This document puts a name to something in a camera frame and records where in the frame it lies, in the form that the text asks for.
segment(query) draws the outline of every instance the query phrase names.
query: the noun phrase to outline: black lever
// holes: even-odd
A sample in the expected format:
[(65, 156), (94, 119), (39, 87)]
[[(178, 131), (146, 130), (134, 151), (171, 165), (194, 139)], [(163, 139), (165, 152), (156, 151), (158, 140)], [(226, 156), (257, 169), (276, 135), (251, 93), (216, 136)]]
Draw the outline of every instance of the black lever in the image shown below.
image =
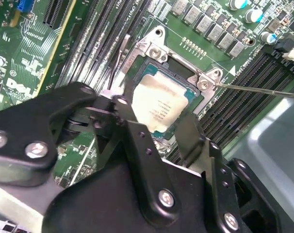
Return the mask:
[(72, 83), (1, 111), (0, 183), (44, 183), (57, 161), (55, 141), (65, 120), (95, 99), (90, 87)]

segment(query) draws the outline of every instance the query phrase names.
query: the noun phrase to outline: pcie slot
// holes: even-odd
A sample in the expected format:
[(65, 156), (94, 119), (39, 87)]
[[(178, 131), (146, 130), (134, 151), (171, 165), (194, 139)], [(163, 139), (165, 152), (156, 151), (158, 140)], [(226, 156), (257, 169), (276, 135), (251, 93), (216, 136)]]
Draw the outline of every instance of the pcie slot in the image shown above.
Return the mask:
[(47, 24), (52, 29), (57, 29), (61, 26), (69, 0), (51, 0), (46, 9), (43, 23)]
[[(276, 90), (283, 90), (290, 82), (292, 79), (287, 78), (282, 80), (282, 83), (276, 88)], [(262, 102), (260, 102), (259, 106), (256, 106), (256, 108), (252, 111), (252, 114), (257, 116), (265, 107), (268, 106), (268, 104), (274, 99), (275, 97), (273, 96), (268, 96), (266, 97)], [(246, 128), (250, 121), (251, 121), (252, 116), (248, 115), (241, 123), (241, 129)], [(236, 136), (235, 132), (232, 132), (230, 135), (224, 137), (225, 140), (220, 144), (220, 147), (224, 148), (231, 140), (233, 140)]]
[[(277, 67), (276, 64), (269, 63), (266, 67), (263, 68), (263, 70), (257, 70), (258, 77), (254, 78), (250, 81), (250, 85), (252, 87), (260, 87), (260, 84), (267, 79), (267, 77), (270, 75), (270, 73)], [(218, 129), (223, 125), (224, 122), (227, 121), (227, 119), (234, 114), (239, 107), (245, 102), (248, 97), (251, 95), (250, 92), (245, 91), (235, 91), (236, 94), (231, 99), (229, 103), (226, 104), (226, 106), (222, 109), (221, 113), (217, 115), (214, 118), (213, 121), (213, 127), (209, 126), (208, 130), (205, 132), (209, 137), (212, 137), (214, 133), (218, 131)]]
[[(260, 86), (260, 88), (265, 88), (265, 89), (273, 88), (276, 82), (279, 81), (280, 77), (284, 75), (284, 73), (285, 71), (283, 69), (278, 70), (273, 75), (273, 78), (271, 78), (271, 80), (269, 80), (268, 82), (264, 83), (263, 86)], [(251, 112), (250, 109), (252, 109), (254, 106), (258, 106), (262, 97), (264, 98), (268, 97), (267, 95), (264, 95), (261, 93), (251, 93), (251, 92), (248, 92), (248, 96), (250, 96), (250, 98), (247, 101), (247, 103), (245, 103), (245, 105), (236, 112), (236, 114), (233, 116), (232, 119), (228, 118), (226, 126), (223, 127), (222, 130), (218, 131), (216, 135), (213, 136), (213, 139), (215, 141), (219, 142), (221, 138), (224, 138), (223, 136), (228, 130), (229, 131), (233, 130), (233, 132), (236, 132), (237, 130), (241, 130), (243, 128), (240, 124), (241, 119), (249, 115), (254, 116), (253, 112)]]
[(98, 50), (98, 47), (101, 42), (105, 42), (107, 38), (107, 34), (114, 26), (114, 21), (111, 21), (110, 17), (113, 15), (119, 15), (120, 8), (117, 9), (117, 12), (112, 13), (112, 9), (119, 1), (111, 0), (108, 2), (108, 5), (105, 7), (105, 12), (101, 16), (98, 26), (92, 37), (90, 38), (89, 43), (87, 44), (81, 59), (79, 60), (80, 67), (75, 70), (75, 73), (72, 76), (73, 81), (79, 80), (80, 82), (85, 82), (85, 77), (90, 69), (90, 66), (93, 64), (92, 60), (95, 56), (95, 53)]
[(83, 55), (83, 52), (96, 28), (98, 25), (98, 19), (102, 15), (103, 11), (105, 10), (105, 6), (108, 0), (94, 0), (92, 5), (90, 6), (90, 12), (86, 17), (86, 22), (83, 26), (82, 31), (80, 32), (79, 36), (76, 39), (76, 43), (74, 44), (73, 48), (71, 49), (69, 58), (67, 59), (65, 68), (63, 69), (57, 86), (61, 86), (64, 84), (68, 84), (71, 82), (71, 77), (75, 72), (79, 60)]
[[(253, 79), (254, 75), (257, 73), (257, 71), (268, 61), (269, 57), (265, 56), (264, 54), (258, 55), (252, 63), (246, 68), (245, 71), (242, 72), (240, 77), (238, 77), (232, 85), (240, 85), (244, 86), (246, 85), (251, 79)], [(203, 127), (208, 127), (209, 124), (213, 121), (215, 117), (217, 117), (218, 114), (220, 114), (223, 110), (223, 108), (226, 106), (224, 103), (230, 103), (231, 99), (234, 97), (233, 95), (237, 94), (234, 90), (226, 90), (224, 91), (221, 98), (215, 103), (213, 106), (213, 109), (217, 109), (216, 112), (209, 110), (206, 115), (202, 118), (201, 125)]]
[(117, 26), (114, 28), (114, 30), (109, 35), (109, 39), (105, 46), (100, 51), (99, 56), (97, 57), (97, 61), (93, 65), (91, 71), (88, 74), (87, 78), (87, 84), (90, 85), (92, 78), (94, 77), (95, 73), (97, 72), (99, 66), (101, 65), (101, 62), (104, 60), (105, 62), (108, 61), (108, 59), (111, 59), (110, 55), (112, 55), (113, 51), (119, 47), (119, 45), (122, 42), (122, 39), (126, 35), (127, 31), (129, 30), (132, 22), (135, 19), (135, 16), (137, 15), (138, 11), (140, 10), (142, 3), (144, 0), (135, 0), (133, 3), (137, 4), (135, 9), (133, 9), (133, 4), (130, 5), (130, 8), (126, 8), (123, 12), (123, 14), (120, 16), (120, 20), (118, 21)]

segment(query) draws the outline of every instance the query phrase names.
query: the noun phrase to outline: blue slot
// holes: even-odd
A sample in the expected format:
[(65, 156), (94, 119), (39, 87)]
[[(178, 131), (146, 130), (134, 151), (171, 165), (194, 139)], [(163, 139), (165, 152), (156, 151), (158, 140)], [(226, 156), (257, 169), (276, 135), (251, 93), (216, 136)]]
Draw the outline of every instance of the blue slot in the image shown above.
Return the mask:
[(35, 0), (20, 0), (17, 9), (20, 12), (30, 12), (32, 10), (33, 4)]

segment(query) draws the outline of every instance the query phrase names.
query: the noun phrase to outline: green circuit board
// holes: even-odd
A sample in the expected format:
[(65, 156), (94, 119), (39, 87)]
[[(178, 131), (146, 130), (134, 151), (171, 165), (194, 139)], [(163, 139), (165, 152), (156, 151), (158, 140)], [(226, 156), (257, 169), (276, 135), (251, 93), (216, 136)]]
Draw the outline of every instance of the green circuit board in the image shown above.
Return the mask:
[[(3, 5), (0, 6), (0, 111), (72, 81), (85, 81), (97, 92), (102, 90), (107, 83), (108, 68), (111, 68), (113, 53), (117, 50), (117, 43), (114, 42), (107, 48), (104, 47), (104, 43), (109, 38), (119, 36), (119, 40), (122, 40), (122, 34), (114, 32), (114, 25), (119, 22), (118, 17), (123, 14), (119, 9), (121, 6), (126, 6), (128, 2), (132, 5), (127, 6), (129, 13), (126, 19), (129, 19), (131, 25), (135, 24), (136, 28), (128, 31), (131, 39), (122, 54), (117, 73), (121, 71), (123, 63), (135, 48), (136, 43), (157, 26), (165, 28), (165, 46), (204, 72), (215, 67), (221, 68), (222, 82), (225, 83), (238, 79), (263, 47), (264, 43), (260, 40), (262, 32), (275, 33), (277, 37), (286, 33), (294, 34), (291, 28), (294, 22), (294, 0), (251, 0), (244, 9), (237, 11), (229, 9), (227, 0), (202, 0), (199, 4), (195, 0), (190, 0), (183, 1), (187, 4), (178, 14), (174, 8), (177, 0), (68, 0), (64, 2), (67, 5), (64, 8), (62, 21), (59, 26), (52, 28), (44, 23), (47, 7), (51, 1), (34, 1), (32, 10), (28, 13), (17, 12), (18, 0), (4, 0)], [(146, 12), (136, 23), (133, 12), (138, 14), (138, 8), (146, 2), (148, 3)], [(111, 6), (110, 15), (107, 15), (106, 21), (102, 22), (103, 11), (106, 9), (104, 6), (109, 5)], [(245, 13), (254, 8), (263, 11), (260, 23), (245, 23)], [(235, 25), (229, 34), (239, 41), (241, 52), (232, 56), (230, 50), (221, 49), (217, 43), (208, 40), (206, 34), (199, 33), (196, 30), (199, 16), (193, 23), (187, 22), (187, 14), (192, 9), (197, 9), (201, 15), (208, 16), (213, 24), (216, 24), (220, 17), (225, 16), (218, 25), (223, 32), (228, 31), (231, 25)], [(282, 12), (285, 12), (285, 15), (280, 19), (278, 17)], [(103, 46), (102, 50), (106, 49), (102, 61), (97, 64), (98, 60), (94, 57), (90, 60), (91, 64), (84, 64), (84, 70), (88, 73), (87, 78), (79, 74), (70, 76), (67, 69), (69, 59), (75, 55), (75, 51), (83, 52), (83, 47), (80, 47), (84, 43), (82, 38), (92, 38), (94, 36), (92, 32), (99, 28), (100, 24), (102, 28), (97, 32), (100, 37), (95, 41), (97, 46)], [(124, 79), (133, 78), (145, 60), (145, 57), (137, 57)], [(287, 85), (287, 89), (292, 86), (294, 86), (294, 79)], [(223, 90), (218, 90), (205, 109), (198, 114), (199, 118), (221, 98), (222, 93)], [(186, 112), (193, 111), (201, 101), (202, 97), (193, 100), (180, 117)], [(270, 103), (258, 118), (275, 106), (277, 101), (278, 99), (275, 99)], [(164, 138), (170, 139), (173, 134), (174, 127), (171, 127)], [(93, 136), (85, 133), (73, 142), (59, 147), (60, 156), (55, 168), (58, 183), (68, 186), (73, 179), (73, 173), (77, 170), (79, 170), (77, 180), (96, 170), (96, 152), (92, 142)]]

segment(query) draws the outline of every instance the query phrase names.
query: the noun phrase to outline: blue capacitor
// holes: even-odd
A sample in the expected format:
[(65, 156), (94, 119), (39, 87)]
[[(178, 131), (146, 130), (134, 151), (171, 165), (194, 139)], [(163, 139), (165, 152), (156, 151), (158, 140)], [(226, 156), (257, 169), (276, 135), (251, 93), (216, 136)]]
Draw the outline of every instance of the blue capacitor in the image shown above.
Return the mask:
[(247, 6), (247, 0), (230, 0), (229, 8), (233, 11), (243, 9)]
[(245, 13), (246, 23), (259, 23), (263, 17), (263, 11), (261, 9), (251, 9)]

